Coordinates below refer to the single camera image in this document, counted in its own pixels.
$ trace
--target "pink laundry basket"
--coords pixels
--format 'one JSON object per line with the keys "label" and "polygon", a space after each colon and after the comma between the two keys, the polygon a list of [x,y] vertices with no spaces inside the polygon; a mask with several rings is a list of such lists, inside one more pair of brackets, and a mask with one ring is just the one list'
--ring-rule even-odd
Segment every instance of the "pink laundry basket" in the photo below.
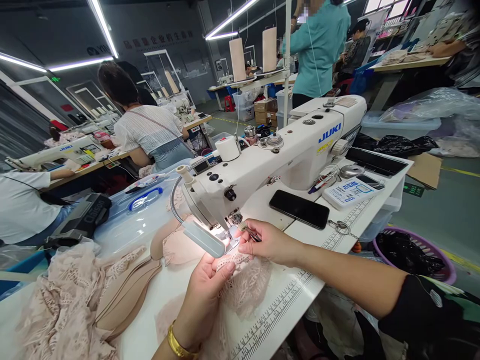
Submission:
{"label": "pink laundry basket", "polygon": [[[387,226],[385,229],[383,229],[382,231],[383,233],[389,233],[389,232],[398,232],[398,233],[402,233],[402,234],[408,234],[410,235],[411,237],[411,240],[416,244],[418,245],[425,254],[429,255],[429,256],[433,256],[433,257],[436,257],[436,258],[439,258],[439,259],[442,259],[442,261],[444,262],[445,264],[445,267],[436,272],[435,274],[433,274],[431,276],[432,279],[435,279],[435,280],[438,280],[438,281],[441,281],[445,284],[449,284],[449,285],[452,285],[453,283],[455,283],[455,281],[457,280],[457,272],[455,271],[455,267],[454,265],[452,264],[452,262],[450,261],[450,259],[443,253],[443,251],[441,251],[438,247],[436,247],[435,245],[433,245],[430,241],[428,241],[427,239],[417,235],[416,233],[414,232],[411,232],[411,231],[408,231],[408,230],[405,230],[405,229],[402,229],[400,227],[394,227],[394,226]],[[373,246],[375,247],[375,250],[376,252],[378,253],[378,255],[380,255],[380,257],[383,259],[383,261],[396,268],[395,265],[393,265],[385,256],[384,254],[382,254],[382,252],[380,251],[378,245],[377,245],[377,239],[375,238],[373,240]]]}

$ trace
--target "blue jeans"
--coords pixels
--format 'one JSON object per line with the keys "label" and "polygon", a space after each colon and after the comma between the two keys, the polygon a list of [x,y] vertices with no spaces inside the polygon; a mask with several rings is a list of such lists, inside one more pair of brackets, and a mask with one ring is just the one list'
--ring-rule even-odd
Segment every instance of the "blue jeans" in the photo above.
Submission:
{"label": "blue jeans", "polygon": [[192,152],[187,150],[185,145],[183,145],[180,141],[178,141],[178,145],[172,148],[166,148],[169,145],[171,146],[174,144],[167,143],[150,152],[150,155],[155,159],[155,166],[151,171],[152,174],[160,173],[163,169],[171,167],[180,160],[194,158]]}
{"label": "blue jeans", "polygon": [[70,215],[70,213],[77,207],[78,203],[74,202],[71,205],[62,206],[60,212],[56,216],[56,219],[45,228],[45,230],[38,234],[29,237],[26,240],[17,242],[17,246],[39,246],[45,243],[45,240],[54,233],[54,231],[60,226],[60,224]]}

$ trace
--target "cardboard box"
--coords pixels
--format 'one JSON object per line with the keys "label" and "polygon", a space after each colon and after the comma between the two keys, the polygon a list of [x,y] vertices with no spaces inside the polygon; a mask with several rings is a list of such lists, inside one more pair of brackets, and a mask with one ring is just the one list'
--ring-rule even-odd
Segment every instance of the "cardboard box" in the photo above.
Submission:
{"label": "cardboard box", "polygon": [[267,124],[267,113],[255,111],[255,122],[257,124]]}
{"label": "cardboard box", "polygon": [[410,156],[408,160],[415,163],[406,174],[428,189],[437,190],[443,160],[426,152],[421,155]]}
{"label": "cardboard box", "polygon": [[269,98],[257,101],[254,104],[255,112],[256,113],[266,113],[266,112],[277,112],[277,99]]}
{"label": "cardboard box", "polygon": [[271,121],[275,120],[277,122],[277,113],[276,112],[266,112],[266,117],[267,119],[270,119]]}

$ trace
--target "gold bracelet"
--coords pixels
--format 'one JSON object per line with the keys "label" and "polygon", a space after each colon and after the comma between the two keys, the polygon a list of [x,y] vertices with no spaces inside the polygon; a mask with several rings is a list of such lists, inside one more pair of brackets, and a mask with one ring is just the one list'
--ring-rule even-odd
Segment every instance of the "gold bracelet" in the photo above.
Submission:
{"label": "gold bracelet", "polygon": [[175,320],[171,323],[170,327],[168,328],[168,344],[170,345],[171,350],[173,353],[178,356],[179,359],[187,359],[187,360],[195,360],[198,358],[198,352],[188,352],[185,350],[175,338],[173,327],[175,324]]}

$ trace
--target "yellow floor line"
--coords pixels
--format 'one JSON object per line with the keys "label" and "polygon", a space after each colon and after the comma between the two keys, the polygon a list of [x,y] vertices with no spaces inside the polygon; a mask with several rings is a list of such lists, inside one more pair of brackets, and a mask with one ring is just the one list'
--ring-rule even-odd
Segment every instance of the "yellow floor line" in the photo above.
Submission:
{"label": "yellow floor line", "polygon": [[[231,120],[226,120],[226,119],[222,119],[221,117],[211,117],[212,119],[217,119],[217,120],[223,120],[223,121],[226,121],[227,123],[232,123],[232,124],[237,124],[236,121],[231,121]],[[249,124],[245,125],[243,122],[239,121],[238,122],[239,125],[243,125],[244,127],[247,127]]]}
{"label": "yellow floor line", "polygon": [[448,252],[446,250],[441,249],[441,251],[443,251],[443,253],[447,256],[447,258],[452,260],[454,263],[457,263],[457,264],[463,266],[464,268],[476,271],[477,273],[480,274],[480,266],[475,265],[475,264],[471,263],[470,261],[467,261],[467,260],[465,260],[465,259],[463,259],[463,258],[461,258],[461,257],[459,257],[455,254],[452,254],[451,252]]}
{"label": "yellow floor line", "polygon": [[451,171],[451,172],[453,172],[453,173],[470,175],[470,176],[474,176],[474,177],[480,178],[480,174],[477,174],[477,173],[474,173],[474,172],[470,172],[470,171],[463,171],[463,170],[458,170],[458,169],[454,169],[454,168],[452,168],[452,167],[445,167],[445,166],[442,166],[441,169],[442,169],[442,170],[446,170],[446,171]]}

